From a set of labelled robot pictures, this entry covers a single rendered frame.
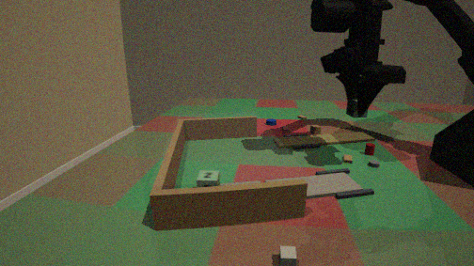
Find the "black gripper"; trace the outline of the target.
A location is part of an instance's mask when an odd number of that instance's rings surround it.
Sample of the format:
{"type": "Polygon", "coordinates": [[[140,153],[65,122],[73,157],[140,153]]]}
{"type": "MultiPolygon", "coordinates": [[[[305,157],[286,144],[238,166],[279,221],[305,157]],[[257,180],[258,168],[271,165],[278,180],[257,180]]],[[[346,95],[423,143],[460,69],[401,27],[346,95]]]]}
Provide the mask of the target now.
{"type": "Polygon", "coordinates": [[[380,37],[380,33],[349,33],[348,39],[343,43],[351,46],[356,39],[364,60],[363,67],[355,66],[354,62],[349,67],[337,71],[340,76],[336,76],[343,82],[347,101],[357,101],[359,115],[364,115],[385,85],[405,84],[406,71],[403,66],[383,65],[383,62],[377,61],[379,45],[385,43],[380,37]]]}

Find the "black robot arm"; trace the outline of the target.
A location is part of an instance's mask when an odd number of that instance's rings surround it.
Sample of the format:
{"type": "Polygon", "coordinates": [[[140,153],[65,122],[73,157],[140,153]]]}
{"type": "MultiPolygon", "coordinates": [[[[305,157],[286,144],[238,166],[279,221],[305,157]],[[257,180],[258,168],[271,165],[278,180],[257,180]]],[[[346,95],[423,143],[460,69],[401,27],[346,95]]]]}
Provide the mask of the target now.
{"type": "MultiPolygon", "coordinates": [[[[404,0],[426,6],[460,46],[458,64],[474,85],[474,22],[454,0],[404,0]]],[[[393,5],[388,0],[313,0],[311,29],[327,33],[380,33],[382,10],[393,5]]],[[[350,65],[364,65],[359,43],[345,44],[321,58],[324,71],[334,73],[350,65]]]]}

